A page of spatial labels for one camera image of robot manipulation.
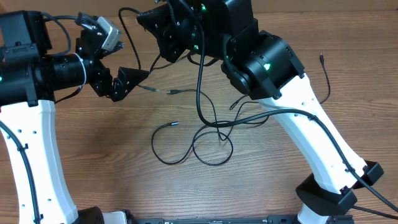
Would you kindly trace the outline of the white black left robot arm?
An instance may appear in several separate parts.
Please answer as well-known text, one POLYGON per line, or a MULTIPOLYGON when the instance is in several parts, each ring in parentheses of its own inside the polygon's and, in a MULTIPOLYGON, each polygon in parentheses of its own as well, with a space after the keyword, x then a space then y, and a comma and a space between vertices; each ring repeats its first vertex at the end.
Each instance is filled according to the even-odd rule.
POLYGON ((117 77, 102 59, 123 48, 122 32, 105 17, 79 13, 80 37, 51 54, 46 23, 61 16, 39 11, 1 15, 1 132, 11 161, 20 223, 134 223, 130 211, 77 209, 68 191, 55 134, 54 93, 90 85, 121 101, 148 72, 121 67, 117 77))

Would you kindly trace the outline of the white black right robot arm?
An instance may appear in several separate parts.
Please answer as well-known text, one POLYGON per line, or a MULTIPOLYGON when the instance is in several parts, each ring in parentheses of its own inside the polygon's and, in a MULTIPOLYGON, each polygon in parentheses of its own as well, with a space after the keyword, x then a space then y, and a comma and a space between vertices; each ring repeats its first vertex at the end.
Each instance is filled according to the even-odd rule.
POLYGON ((221 60, 232 86, 273 116, 312 172, 297 187, 303 203, 296 223, 326 223, 357 201, 383 174, 377 162, 355 153, 318 102, 289 44, 259 30, 250 1, 165 1, 138 23, 157 39, 161 56, 176 61, 185 50, 221 60))

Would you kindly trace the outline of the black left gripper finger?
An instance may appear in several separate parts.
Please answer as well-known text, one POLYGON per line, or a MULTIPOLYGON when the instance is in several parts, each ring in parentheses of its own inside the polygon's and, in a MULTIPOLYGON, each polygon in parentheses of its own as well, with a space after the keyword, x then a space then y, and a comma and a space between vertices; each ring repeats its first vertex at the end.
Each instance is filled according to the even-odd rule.
POLYGON ((121 49, 124 48, 124 42, 122 41, 118 41, 117 44, 114 46, 114 48, 112 50, 106 50, 105 51, 105 56, 111 55, 121 49))
POLYGON ((113 80, 110 98, 113 102, 123 100, 138 84, 149 76, 149 71, 119 67, 118 76, 113 80))

